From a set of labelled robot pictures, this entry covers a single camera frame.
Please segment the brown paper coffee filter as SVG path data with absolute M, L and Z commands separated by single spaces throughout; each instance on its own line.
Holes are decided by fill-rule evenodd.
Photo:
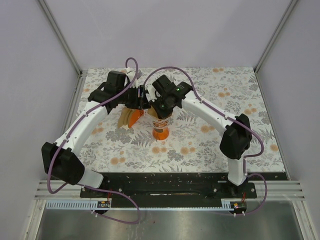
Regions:
M 152 116 L 152 117 L 155 118 L 155 119 L 158 119 L 158 120 L 165 120 L 165 119 L 167 119 L 167 118 L 169 118 L 169 117 L 172 116 L 172 113 L 170 113 L 170 114 L 167 115 L 166 117 L 159 117 L 158 114 L 157 114 L 157 112 L 156 112 L 156 110 L 155 110 L 153 107 L 151 107 L 151 108 L 149 108 L 149 109 L 147 110 L 147 114 L 150 115 L 150 116 Z

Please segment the clear glass dripper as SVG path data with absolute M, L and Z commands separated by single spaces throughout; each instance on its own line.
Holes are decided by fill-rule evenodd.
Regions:
M 157 117 L 152 116 L 152 124 L 154 128 L 163 129 L 169 127 L 172 124 L 173 118 L 170 116 L 166 119 L 159 119 Z

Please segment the orange coffee filter box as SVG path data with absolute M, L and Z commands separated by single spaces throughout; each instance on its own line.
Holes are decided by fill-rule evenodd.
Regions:
M 123 107 L 117 122 L 117 127 L 131 128 L 144 114 L 144 110 Z

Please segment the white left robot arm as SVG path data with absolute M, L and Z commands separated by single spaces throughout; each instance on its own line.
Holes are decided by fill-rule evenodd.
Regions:
M 90 93 L 83 111 L 68 130 L 54 143 L 46 142 L 41 148 L 45 173 L 70 185 L 91 187 L 98 198 L 107 195 L 109 186 L 103 175 L 86 168 L 79 155 L 93 130 L 118 105 L 134 110 L 146 109 L 149 105 L 144 87 L 138 85 L 140 70 L 126 68 L 125 72 L 112 70 L 105 82 Z

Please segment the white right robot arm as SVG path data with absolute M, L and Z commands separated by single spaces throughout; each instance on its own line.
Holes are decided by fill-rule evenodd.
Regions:
M 165 75 L 148 84 L 146 92 L 159 119 L 168 118 L 177 107 L 190 111 L 219 132 L 219 149 L 228 161 L 228 194 L 233 198 L 243 195 L 246 191 L 243 183 L 247 178 L 243 154 L 249 149 L 252 140 L 249 118 L 245 114 L 236 116 L 206 103 L 196 95 L 192 85 L 183 81 L 175 84 Z

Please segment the orange glass carafe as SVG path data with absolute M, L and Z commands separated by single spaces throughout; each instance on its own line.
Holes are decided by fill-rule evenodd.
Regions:
M 165 128 L 155 128 L 153 127 L 152 135 L 156 140 L 162 141 L 169 136 L 169 127 Z

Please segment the floral patterned tablecloth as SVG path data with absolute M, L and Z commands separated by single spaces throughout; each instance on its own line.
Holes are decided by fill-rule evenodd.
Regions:
M 234 115 L 245 114 L 256 133 L 246 152 L 248 172 L 284 172 L 281 153 L 251 67 L 186 67 L 181 71 L 142 68 L 138 84 L 166 75 L 176 84 L 193 82 L 206 101 Z M 80 161 L 98 172 L 227 172 L 221 136 L 190 111 L 175 108 L 169 136 L 153 137 L 152 118 L 142 116 L 131 128 L 117 127 L 122 106 L 98 123 L 80 151 Z

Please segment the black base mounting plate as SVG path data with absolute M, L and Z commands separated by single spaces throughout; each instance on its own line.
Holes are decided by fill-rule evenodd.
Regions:
M 100 191 L 87 187 L 79 190 L 76 195 L 86 199 L 125 199 L 114 194 L 117 191 L 135 200 L 151 198 L 167 199 L 231 199 L 255 200 L 259 193 L 254 181 L 267 186 L 263 190 L 271 193 L 271 184 L 287 181 L 284 172 L 255 173 L 240 186 L 232 184 L 225 173 L 192 173 L 192 172 L 160 172 L 160 173 L 104 173 Z

